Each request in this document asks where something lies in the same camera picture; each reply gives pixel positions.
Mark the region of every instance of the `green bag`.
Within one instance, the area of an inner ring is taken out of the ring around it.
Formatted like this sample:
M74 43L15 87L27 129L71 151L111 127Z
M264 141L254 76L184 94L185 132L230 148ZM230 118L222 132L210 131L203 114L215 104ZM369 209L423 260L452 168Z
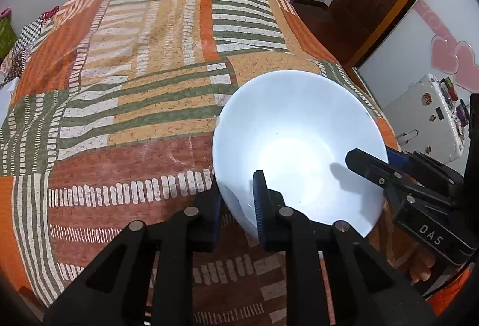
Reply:
M11 28L10 20L3 18L0 21L0 60L6 57L16 40L17 36Z

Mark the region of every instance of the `shiny white bowl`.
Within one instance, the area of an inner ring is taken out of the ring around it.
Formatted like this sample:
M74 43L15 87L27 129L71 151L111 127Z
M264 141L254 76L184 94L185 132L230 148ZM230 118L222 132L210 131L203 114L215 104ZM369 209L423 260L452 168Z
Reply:
M313 221L345 220L362 236L381 214L382 189L347 169L359 148L387 162L381 134L363 105L314 73L276 71L240 87L224 106L213 137L218 186L239 224L257 237L253 173Z

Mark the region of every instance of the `metal screw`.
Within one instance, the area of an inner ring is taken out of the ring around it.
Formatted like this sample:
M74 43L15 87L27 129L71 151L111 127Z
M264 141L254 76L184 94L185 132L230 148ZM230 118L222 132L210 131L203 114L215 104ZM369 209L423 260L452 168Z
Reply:
M187 207L186 209L184 209L183 212L184 212L185 215L188 215L189 217L194 217L194 216L197 215L200 211L198 210L197 207L195 207L195 206L190 206L190 207Z
M350 225L346 221L336 221L334 223L334 227L338 229L340 232L347 232L350 228Z
M143 227L142 221L133 221L133 222L130 222L130 224L128 225L128 228L132 232L137 232L138 230L141 230L142 227Z
M279 214L284 217L290 217L294 214L294 212L295 211L291 207L282 207L281 209L279 209Z

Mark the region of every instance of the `pink heart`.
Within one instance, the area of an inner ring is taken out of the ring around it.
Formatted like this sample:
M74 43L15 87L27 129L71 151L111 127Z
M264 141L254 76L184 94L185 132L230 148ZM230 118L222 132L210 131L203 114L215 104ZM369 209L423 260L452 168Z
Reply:
M454 54L459 60L459 70L454 75L454 84L469 92L479 93L479 66L475 62L474 52L465 41L459 41Z
M441 36L434 36L431 41L431 66L451 75L459 68L459 60L456 55L448 53L447 41Z

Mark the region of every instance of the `striped fabric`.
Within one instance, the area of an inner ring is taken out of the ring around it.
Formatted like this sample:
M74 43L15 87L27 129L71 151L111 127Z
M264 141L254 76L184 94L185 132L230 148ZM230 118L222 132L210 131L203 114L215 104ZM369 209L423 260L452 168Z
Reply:
M41 28L0 128L0 265L14 287L50 305L131 220L191 205L211 187L231 95L291 68L349 89L394 140L284 0L68 0ZM226 208L221 227L217 250L193 260L195 322L284 325L284 257Z

